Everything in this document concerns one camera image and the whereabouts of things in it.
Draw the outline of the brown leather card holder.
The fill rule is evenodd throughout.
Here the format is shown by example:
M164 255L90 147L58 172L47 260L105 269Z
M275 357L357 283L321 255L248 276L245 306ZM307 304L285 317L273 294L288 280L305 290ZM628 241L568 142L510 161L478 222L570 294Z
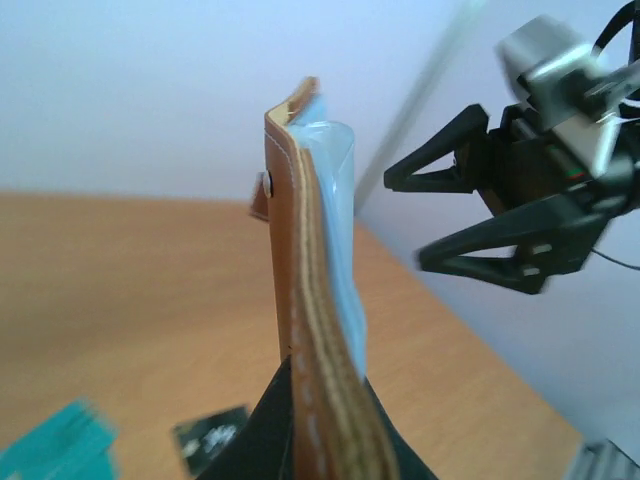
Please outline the brown leather card holder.
M280 354L291 364L294 476L397 479L391 440L339 325L312 155L287 130L317 91L308 76L265 113L265 170L251 206L269 224Z

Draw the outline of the black credit card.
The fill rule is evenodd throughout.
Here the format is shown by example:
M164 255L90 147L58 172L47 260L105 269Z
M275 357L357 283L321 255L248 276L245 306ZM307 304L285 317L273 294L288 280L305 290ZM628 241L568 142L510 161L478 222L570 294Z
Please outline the black credit card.
M248 406L238 405L173 426L172 438L182 464L191 478L204 472L243 429L248 418Z

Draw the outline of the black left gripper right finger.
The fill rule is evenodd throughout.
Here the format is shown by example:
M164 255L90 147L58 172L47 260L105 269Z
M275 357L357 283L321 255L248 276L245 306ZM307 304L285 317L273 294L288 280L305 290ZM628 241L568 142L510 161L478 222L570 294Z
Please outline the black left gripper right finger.
M382 419L385 431L391 441L399 468L400 478L402 480L438 480L438 477L409 446L393 425L368 378L365 379L365 386L374 401L374 405Z

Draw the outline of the aluminium frame post right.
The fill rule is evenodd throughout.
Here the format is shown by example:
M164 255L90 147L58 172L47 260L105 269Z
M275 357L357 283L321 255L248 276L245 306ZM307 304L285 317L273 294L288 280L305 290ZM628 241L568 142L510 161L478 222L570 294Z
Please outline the aluminium frame post right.
M437 38L375 154L356 184L355 216L358 216L366 205L376 185L381 181L385 169L424 112L439 81L479 21L486 4L486 1L461 1L450 23Z

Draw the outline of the teal credit card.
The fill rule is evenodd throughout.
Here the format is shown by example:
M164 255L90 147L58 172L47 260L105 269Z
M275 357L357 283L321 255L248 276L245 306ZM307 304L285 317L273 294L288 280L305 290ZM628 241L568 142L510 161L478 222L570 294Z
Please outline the teal credit card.
M77 400L1 451L3 479L99 480L120 477L112 454L115 430Z

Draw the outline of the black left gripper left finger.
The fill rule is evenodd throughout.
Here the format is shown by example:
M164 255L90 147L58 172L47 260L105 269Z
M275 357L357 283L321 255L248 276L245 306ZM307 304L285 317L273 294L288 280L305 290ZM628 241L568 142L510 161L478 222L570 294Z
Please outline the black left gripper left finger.
M201 480L287 480L293 468L290 360L285 359L246 425L213 459Z

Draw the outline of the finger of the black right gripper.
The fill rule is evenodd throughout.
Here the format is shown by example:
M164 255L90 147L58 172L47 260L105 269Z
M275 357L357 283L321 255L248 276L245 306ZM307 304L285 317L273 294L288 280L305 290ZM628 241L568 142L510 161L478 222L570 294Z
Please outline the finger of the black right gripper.
M608 224L569 194L517 207L415 253L422 271L466 277L524 294L582 269Z
M500 147L479 104L457 114L421 147L389 167L384 187L405 193L496 196Z

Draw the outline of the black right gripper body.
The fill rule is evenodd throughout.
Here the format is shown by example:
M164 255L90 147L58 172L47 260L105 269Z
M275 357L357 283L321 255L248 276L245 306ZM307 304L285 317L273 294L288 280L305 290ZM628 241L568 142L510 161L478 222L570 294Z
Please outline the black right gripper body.
M610 221L639 207L639 124L622 125L606 172L595 178L536 121L530 109L504 109L490 133L496 158L482 196L494 224L514 232L520 274L570 274L583 268Z

